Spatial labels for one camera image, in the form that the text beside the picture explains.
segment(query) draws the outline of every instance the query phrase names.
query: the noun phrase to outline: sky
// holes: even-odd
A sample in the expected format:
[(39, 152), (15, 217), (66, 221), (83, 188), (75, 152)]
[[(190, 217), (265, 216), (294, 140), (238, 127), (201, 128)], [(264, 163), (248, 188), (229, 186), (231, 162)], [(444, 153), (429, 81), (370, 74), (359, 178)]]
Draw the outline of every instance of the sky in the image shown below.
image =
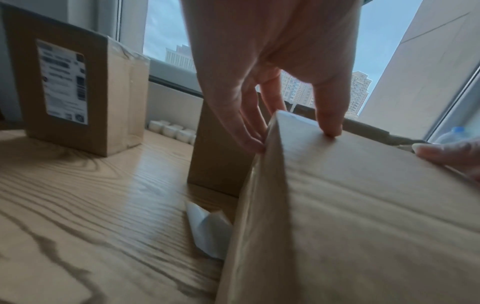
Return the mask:
[[(422, 0), (373, 0), (362, 7), (353, 72), (363, 72), (372, 80), (369, 93), (377, 85), (421, 3)], [(190, 45), (180, 0), (149, 0), (143, 52), (164, 61), (165, 48), (175, 50), (182, 44)]]

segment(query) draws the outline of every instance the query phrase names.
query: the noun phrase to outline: hand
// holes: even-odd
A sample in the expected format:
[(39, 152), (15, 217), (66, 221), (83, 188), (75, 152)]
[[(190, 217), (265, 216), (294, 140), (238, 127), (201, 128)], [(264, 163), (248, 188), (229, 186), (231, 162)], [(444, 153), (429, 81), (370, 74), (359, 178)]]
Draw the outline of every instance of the hand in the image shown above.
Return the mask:
[(480, 137), (452, 144), (414, 144), (418, 157), (450, 166), (480, 182)]
[(262, 152), (270, 113), (285, 110), (281, 69), (311, 83), (319, 126), (342, 132), (361, 0), (182, 0), (205, 101), (235, 140)]

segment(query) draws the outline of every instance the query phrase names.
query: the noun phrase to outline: plastic bottle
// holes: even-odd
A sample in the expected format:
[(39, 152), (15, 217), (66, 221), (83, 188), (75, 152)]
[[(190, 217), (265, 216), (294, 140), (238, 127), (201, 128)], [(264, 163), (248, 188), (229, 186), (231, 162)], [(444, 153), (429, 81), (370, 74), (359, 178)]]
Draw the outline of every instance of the plastic bottle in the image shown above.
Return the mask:
[(453, 127), (450, 132), (440, 135), (436, 140), (436, 144), (449, 144), (457, 141), (468, 139), (469, 135), (464, 127)]

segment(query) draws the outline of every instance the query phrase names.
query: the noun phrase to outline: crumpled white paper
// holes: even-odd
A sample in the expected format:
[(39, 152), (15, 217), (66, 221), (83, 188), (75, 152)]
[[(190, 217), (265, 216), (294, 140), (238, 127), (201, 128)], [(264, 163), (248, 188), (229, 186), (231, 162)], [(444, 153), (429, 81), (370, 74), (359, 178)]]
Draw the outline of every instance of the crumpled white paper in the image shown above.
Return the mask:
[(209, 256), (225, 260), (233, 230), (225, 214), (210, 213), (192, 202), (185, 206), (195, 245)]

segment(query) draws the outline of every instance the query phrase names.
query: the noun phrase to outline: wooden table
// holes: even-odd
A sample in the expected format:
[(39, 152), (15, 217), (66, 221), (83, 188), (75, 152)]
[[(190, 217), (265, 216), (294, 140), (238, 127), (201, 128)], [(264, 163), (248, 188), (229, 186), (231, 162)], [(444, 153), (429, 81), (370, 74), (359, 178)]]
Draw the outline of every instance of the wooden table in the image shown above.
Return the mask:
[(146, 132), (109, 158), (0, 132), (0, 303), (211, 303), (222, 263), (195, 247), (192, 146)]

